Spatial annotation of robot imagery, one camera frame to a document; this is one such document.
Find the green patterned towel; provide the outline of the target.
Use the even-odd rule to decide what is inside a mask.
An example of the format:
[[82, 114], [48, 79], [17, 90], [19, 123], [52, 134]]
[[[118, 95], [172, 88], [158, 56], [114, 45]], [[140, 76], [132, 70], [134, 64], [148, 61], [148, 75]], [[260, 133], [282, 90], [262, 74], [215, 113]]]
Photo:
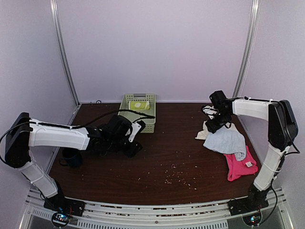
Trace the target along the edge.
[[129, 101], [128, 107], [133, 111], [149, 110], [150, 101]]

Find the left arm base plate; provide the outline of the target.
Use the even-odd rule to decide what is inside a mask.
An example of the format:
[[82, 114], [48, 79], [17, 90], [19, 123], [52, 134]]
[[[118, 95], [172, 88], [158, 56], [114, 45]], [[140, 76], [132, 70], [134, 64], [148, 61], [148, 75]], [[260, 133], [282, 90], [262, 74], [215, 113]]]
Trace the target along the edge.
[[65, 198], [64, 200], [47, 199], [43, 207], [67, 215], [81, 217], [84, 212], [85, 202], [69, 198]]

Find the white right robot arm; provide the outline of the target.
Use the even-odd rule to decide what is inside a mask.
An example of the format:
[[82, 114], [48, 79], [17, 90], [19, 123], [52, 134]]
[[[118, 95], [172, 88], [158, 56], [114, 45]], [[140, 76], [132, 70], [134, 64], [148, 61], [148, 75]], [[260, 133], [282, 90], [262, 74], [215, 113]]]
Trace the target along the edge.
[[253, 186], [259, 192], [268, 190], [280, 172], [280, 163], [294, 146], [298, 127], [290, 103], [287, 100], [259, 100], [251, 98], [221, 97], [211, 95], [212, 105], [204, 105], [201, 111], [208, 119], [203, 124], [206, 132], [203, 146], [223, 155], [231, 155], [236, 163], [252, 169], [245, 137], [233, 125], [233, 117], [247, 117], [264, 122], [266, 127], [261, 140], [265, 158]]

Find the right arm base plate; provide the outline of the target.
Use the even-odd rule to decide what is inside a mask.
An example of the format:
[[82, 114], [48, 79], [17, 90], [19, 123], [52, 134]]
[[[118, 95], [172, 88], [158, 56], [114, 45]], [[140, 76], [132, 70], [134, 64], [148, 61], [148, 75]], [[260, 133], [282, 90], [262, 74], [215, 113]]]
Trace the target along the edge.
[[248, 197], [240, 199], [231, 199], [228, 201], [228, 208], [231, 216], [249, 213], [252, 211], [259, 211], [262, 208], [269, 206], [267, 200], [259, 201], [259, 203], [253, 203], [249, 201]]

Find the pale green plastic basket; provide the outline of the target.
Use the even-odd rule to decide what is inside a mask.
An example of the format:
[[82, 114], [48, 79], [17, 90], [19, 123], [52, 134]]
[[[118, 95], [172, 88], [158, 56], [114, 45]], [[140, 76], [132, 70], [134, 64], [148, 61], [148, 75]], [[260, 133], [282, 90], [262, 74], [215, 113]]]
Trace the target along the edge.
[[155, 94], [125, 94], [123, 96], [120, 110], [129, 110], [129, 101], [150, 101], [150, 109], [143, 111], [119, 111], [118, 115], [124, 116], [131, 122], [144, 121], [145, 128], [141, 131], [143, 134], [153, 134], [156, 123], [156, 95]]

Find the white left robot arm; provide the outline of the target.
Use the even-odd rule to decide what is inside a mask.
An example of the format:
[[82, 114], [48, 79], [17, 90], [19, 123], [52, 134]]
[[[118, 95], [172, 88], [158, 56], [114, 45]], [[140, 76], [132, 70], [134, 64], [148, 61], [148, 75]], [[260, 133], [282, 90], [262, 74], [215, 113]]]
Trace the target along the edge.
[[145, 127], [144, 121], [131, 122], [121, 115], [114, 115], [108, 123], [94, 127], [46, 123], [32, 119], [28, 113], [23, 112], [1, 137], [1, 140], [5, 140], [5, 155], [2, 161], [19, 170], [50, 199], [50, 204], [58, 212], [64, 212], [69, 206], [68, 200], [61, 193], [60, 185], [37, 164], [30, 148], [61, 147], [98, 154], [122, 152], [127, 157], [133, 157], [142, 149], [135, 137]]

